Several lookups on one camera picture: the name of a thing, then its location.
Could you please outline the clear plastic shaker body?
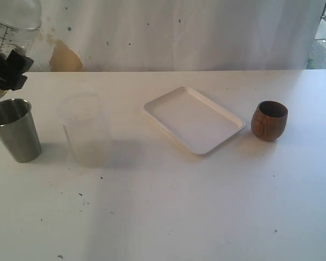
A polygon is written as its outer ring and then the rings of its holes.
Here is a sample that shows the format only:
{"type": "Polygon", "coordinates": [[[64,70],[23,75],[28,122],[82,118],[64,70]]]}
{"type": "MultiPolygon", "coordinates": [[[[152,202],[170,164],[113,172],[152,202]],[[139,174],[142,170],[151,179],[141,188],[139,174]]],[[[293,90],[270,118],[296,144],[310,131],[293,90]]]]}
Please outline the clear plastic shaker body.
{"type": "Polygon", "coordinates": [[[28,57],[38,30],[29,32],[0,24],[0,54],[6,59],[12,50],[28,57]]]}

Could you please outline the clear dome shaker lid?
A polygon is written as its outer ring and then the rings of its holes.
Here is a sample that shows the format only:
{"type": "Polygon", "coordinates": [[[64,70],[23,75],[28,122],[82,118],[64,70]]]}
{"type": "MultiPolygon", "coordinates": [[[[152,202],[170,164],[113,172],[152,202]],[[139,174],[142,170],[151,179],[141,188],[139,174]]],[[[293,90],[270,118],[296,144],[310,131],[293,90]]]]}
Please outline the clear dome shaker lid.
{"type": "Polygon", "coordinates": [[[29,32],[42,25],[41,1],[0,0],[0,24],[29,32]]]}

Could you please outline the stainless steel cup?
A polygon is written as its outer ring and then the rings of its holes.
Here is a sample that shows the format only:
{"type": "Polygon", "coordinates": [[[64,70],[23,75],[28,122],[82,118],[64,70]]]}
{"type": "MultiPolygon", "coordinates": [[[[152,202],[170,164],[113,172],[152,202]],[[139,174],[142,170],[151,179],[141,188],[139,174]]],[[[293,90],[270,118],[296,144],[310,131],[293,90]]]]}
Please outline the stainless steel cup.
{"type": "Polygon", "coordinates": [[[0,141],[18,163],[41,154],[30,102],[22,98],[0,101],[0,141]]]}

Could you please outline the translucent plastic measuring cup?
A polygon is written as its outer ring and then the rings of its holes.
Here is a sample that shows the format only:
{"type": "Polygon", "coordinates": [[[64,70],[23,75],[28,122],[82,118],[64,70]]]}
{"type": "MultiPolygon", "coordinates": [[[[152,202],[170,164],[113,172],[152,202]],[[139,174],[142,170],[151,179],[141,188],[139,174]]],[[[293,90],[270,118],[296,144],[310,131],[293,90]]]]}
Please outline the translucent plastic measuring cup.
{"type": "Polygon", "coordinates": [[[80,92],[64,98],[57,107],[68,146],[82,166],[103,167],[110,158],[108,115],[97,93],[80,92]]]}

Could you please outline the brown wooden cup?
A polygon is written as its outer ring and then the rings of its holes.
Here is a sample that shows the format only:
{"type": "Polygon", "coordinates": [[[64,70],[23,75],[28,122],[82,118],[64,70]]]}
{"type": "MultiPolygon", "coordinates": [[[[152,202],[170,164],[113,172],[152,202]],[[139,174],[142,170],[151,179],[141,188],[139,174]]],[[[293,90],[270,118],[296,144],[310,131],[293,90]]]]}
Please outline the brown wooden cup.
{"type": "Polygon", "coordinates": [[[288,109],[276,101],[262,101],[258,104],[251,120],[253,134],[263,141],[275,141],[286,127],[288,109]]]}

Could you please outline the white rectangular tray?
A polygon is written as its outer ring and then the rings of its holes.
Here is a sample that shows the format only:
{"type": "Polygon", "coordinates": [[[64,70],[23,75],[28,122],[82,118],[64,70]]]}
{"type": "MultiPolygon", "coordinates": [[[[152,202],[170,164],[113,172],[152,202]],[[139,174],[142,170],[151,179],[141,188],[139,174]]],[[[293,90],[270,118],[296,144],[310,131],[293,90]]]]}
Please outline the white rectangular tray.
{"type": "Polygon", "coordinates": [[[205,155],[245,127],[243,119],[190,87],[179,87],[143,111],[191,153],[205,155]]]}

